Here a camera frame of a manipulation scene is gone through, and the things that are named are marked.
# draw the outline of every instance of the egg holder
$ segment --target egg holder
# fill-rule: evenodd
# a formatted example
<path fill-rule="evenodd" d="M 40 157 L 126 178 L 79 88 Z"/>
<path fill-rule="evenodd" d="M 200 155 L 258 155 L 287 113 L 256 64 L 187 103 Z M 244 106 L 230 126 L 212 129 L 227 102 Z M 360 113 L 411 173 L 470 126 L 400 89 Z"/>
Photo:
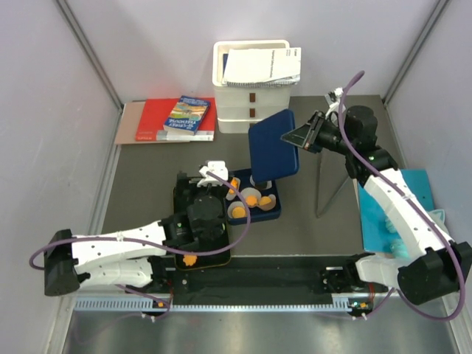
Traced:
<path fill-rule="evenodd" d="M 250 168 L 247 168 L 245 170 L 237 170 L 237 171 L 232 171 L 231 174 L 234 176 L 234 178 L 239 179 L 239 191 L 246 197 L 247 194 L 252 194 L 254 191 L 249 190 L 251 189 L 256 189 L 255 186 L 251 183 L 251 175 L 252 171 Z M 270 204 L 267 204 L 265 206 L 255 206 L 253 208 L 249 208 L 251 212 L 251 222 L 256 223 L 259 221 L 266 221 L 266 220 L 274 220 L 277 219 L 280 216 L 280 212 L 282 211 L 282 207 L 280 205 L 280 198 L 279 198 L 279 193 L 277 192 L 277 186 L 275 184 L 275 181 L 270 181 L 267 183 L 267 186 L 264 190 L 256 189 L 257 192 L 254 192 L 256 197 L 258 197 L 258 200 L 264 196 L 271 198 L 272 200 L 275 199 L 275 206 L 271 208 L 270 210 L 264 210 L 270 207 Z M 237 195 L 232 195 L 231 201 L 225 198 L 225 207 L 226 207 L 226 214 L 228 217 L 228 223 L 229 225 L 241 225 L 246 223 L 246 217 L 244 218 L 233 218 L 231 211 L 235 207 L 243 207 L 243 203 L 240 201 Z"/>

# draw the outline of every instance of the gray floor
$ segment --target gray floor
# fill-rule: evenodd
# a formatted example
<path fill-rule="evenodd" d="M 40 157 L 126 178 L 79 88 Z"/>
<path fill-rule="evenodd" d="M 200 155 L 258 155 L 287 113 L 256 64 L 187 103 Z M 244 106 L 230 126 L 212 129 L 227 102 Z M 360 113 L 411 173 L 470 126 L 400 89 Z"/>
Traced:
<path fill-rule="evenodd" d="M 438 302 L 422 309 L 444 316 Z M 458 353 L 448 323 L 422 319 L 398 298 L 366 322 L 314 313 L 171 313 L 155 324 L 125 319 L 97 335 L 121 315 L 74 313 L 71 331 L 77 327 L 80 341 L 96 338 L 79 345 L 69 335 L 63 353 Z"/>
<path fill-rule="evenodd" d="M 378 143 L 397 161 L 398 149 L 379 96 L 349 96 L 348 105 L 367 105 L 378 118 Z M 316 109 L 326 110 L 323 97 L 292 97 L 297 125 Z M 324 205 L 344 177 L 344 159 L 324 152 L 320 204 Z M 275 221 L 251 225 L 233 255 L 355 254 L 362 251 L 361 224 L 353 185 L 347 185 L 331 210 L 314 217 L 315 170 L 318 156 L 300 151 L 300 171 L 277 181 L 282 214 Z M 132 229 L 170 215 L 172 190 L 179 170 L 198 175 L 205 160 L 223 159 L 230 170 L 250 167 L 246 134 L 217 133 L 214 142 L 126 145 L 122 147 L 103 227 L 104 232 Z M 242 226 L 232 227 L 237 237 Z"/>

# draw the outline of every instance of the gray wall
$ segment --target gray wall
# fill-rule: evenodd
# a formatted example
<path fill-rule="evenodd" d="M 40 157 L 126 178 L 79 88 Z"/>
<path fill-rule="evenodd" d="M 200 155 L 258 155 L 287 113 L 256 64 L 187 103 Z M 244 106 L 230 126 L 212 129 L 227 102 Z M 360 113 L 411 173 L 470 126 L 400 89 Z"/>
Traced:
<path fill-rule="evenodd" d="M 37 354 L 58 301 L 28 257 L 87 231 L 117 110 L 53 1 L 4 1 L 0 19 L 0 351 Z"/>
<path fill-rule="evenodd" d="M 294 95 L 384 94 L 436 0 L 69 0 L 123 101 L 212 95 L 217 41 L 303 48 Z"/>
<path fill-rule="evenodd" d="M 472 1 L 448 6 L 390 104 L 408 167 L 426 168 L 457 241 L 472 243 Z M 468 281 L 472 309 L 472 281 Z"/>

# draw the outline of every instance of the teal cloth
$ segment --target teal cloth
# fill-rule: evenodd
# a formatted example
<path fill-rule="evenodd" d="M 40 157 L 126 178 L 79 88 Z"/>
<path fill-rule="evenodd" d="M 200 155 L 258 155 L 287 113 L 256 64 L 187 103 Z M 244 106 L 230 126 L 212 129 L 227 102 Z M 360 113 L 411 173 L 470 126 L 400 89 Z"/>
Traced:
<path fill-rule="evenodd" d="M 425 170 L 402 170 L 403 179 L 409 189 L 417 196 L 423 208 L 430 212 L 434 209 L 428 174 Z M 362 240 L 368 252 L 392 253 L 390 245 L 401 240 L 400 235 L 391 233 L 386 227 L 386 216 L 380 205 L 359 185 L 359 204 L 361 209 Z"/>

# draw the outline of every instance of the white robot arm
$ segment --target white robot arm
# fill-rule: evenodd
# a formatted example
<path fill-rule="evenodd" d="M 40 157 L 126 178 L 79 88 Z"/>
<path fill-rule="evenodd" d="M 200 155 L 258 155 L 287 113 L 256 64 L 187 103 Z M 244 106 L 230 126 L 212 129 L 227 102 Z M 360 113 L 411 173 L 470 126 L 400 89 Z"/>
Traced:
<path fill-rule="evenodd" d="M 165 269 L 160 256 L 166 255 L 166 251 L 124 239 L 152 242 L 182 251 L 198 251 L 202 243 L 206 250 L 211 249 L 212 241 L 221 236 L 221 215 L 225 215 L 221 201 L 213 196 L 225 195 L 227 189 L 221 187 L 222 183 L 216 178 L 208 176 L 208 172 L 224 181 L 229 177 L 225 162 L 222 161 L 209 161 L 202 166 L 201 178 L 188 178 L 185 174 L 179 174 L 176 189 L 183 191 L 182 211 L 166 219 L 136 229 L 103 235 L 73 235 L 70 230 L 57 232 L 51 243 L 71 238 L 89 242 L 67 243 L 45 252 L 45 294 L 60 296 L 92 285 L 126 284 L 143 288 L 161 277 Z M 189 195 L 197 194 L 198 205 L 189 201 Z M 205 214 L 207 205 L 211 206 L 208 209 L 215 215 Z"/>
<path fill-rule="evenodd" d="M 333 111 L 331 106 L 339 107 L 340 95 L 341 91 L 330 95 L 332 103 L 328 112 Z M 344 122 L 347 138 L 363 159 L 400 188 L 406 197 L 393 190 L 382 178 L 374 176 L 352 154 L 341 136 L 337 122 L 330 120 L 331 116 L 316 111 L 307 123 L 284 134 L 282 140 L 311 153 L 319 153 L 326 148 L 344 155 L 349 177 L 357 179 L 380 204 L 402 237 L 410 259 L 386 258 L 375 254 L 355 255 L 343 267 L 343 274 L 332 272 L 334 276 L 331 277 L 329 271 L 324 271 L 322 277 L 325 285 L 336 291 L 364 287 L 366 283 L 375 282 L 401 289 L 405 297 L 416 305 L 457 291 L 457 272 L 443 242 L 409 205 L 407 199 L 427 215 L 407 187 L 395 160 L 377 145 L 377 119 L 373 111 L 364 106 L 353 106 L 347 110 Z M 455 243 L 441 230 L 440 233 L 450 243 L 464 278 L 467 278 L 472 264 L 472 248 L 468 243 Z"/>

